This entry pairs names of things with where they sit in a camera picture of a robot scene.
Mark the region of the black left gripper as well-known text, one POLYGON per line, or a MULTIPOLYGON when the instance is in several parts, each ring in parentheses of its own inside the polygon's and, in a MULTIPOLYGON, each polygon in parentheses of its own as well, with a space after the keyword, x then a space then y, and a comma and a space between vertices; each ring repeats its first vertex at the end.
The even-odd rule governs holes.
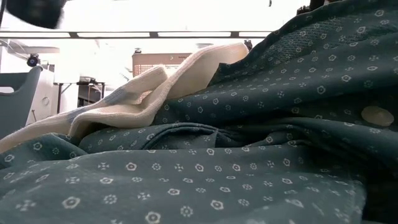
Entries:
POLYGON ((7 0, 6 11, 33 26, 56 29, 66 0, 7 0))

